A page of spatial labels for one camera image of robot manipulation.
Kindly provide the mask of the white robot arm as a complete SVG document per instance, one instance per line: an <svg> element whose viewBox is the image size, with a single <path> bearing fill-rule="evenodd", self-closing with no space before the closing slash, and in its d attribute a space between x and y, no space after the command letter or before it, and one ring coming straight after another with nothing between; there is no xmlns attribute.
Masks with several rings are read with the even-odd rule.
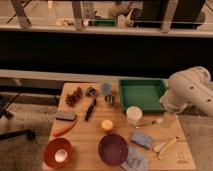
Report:
<svg viewBox="0 0 213 171"><path fill-rule="evenodd" d="M159 100L165 110L163 126L170 128L188 104L213 117L213 90L209 88L210 82L210 72L201 66L172 74L167 80L168 88Z"/></svg>

